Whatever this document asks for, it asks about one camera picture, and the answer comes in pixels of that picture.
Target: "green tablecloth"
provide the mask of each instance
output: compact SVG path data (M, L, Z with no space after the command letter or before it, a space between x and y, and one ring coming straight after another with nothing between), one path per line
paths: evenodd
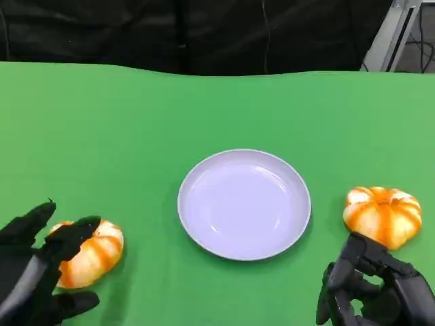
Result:
M433 76L301 73L183 77L122 67L0 65L1 224L48 196L52 223L119 224L125 259L92 288L100 306L67 325L314 325L321 275L348 232L354 185L398 187L423 229L396 253L435 287ZM268 261L208 254L178 221L186 173L253 148L293 165L311 192L305 235Z

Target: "black curtain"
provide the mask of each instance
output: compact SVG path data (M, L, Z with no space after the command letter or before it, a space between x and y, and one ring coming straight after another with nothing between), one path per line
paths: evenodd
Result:
M0 2L10 60L191 75L359 70L390 5L391 0ZM4 48L0 33L2 60Z

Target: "black glove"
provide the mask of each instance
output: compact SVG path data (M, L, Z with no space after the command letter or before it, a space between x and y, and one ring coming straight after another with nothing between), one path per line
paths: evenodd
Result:
M369 283L363 273L381 277L383 284ZM363 303L362 316L355 316L353 299ZM435 297L411 264L354 232L324 272L316 323L329 319L334 326L435 326Z
M33 248L36 234L55 210L49 201L0 230L0 326L59 325L99 304L91 291L52 295L61 261L80 252L101 220L86 217L62 226L46 237L42 248Z

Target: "orange pumpkin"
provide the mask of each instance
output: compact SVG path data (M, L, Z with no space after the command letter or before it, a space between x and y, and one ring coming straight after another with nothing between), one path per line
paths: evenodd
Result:
M62 225L56 224L50 233ZM78 289L93 284L98 278L109 272L122 256L124 237L121 229L113 223L101 220L92 238L80 246L80 252L70 261L63 261L59 270L62 276L57 286L66 289Z
M356 187L347 194L343 219L351 231L398 249L420 230L421 208L399 189Z

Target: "small pumpkin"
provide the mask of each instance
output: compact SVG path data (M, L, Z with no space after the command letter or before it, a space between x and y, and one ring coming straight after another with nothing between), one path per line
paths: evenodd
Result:
M399 249L421 228L417 199L399 189L355 187L346 197L346 226L388 249Z
M50 233L62 225L56 224ZM124 237L121 229L113 223L101 220L100 225L80 246L80 252L70 261L63 261L59 270L62 272L57 286L66 289L78 289L93 284L98 278L109 272L122 256Z

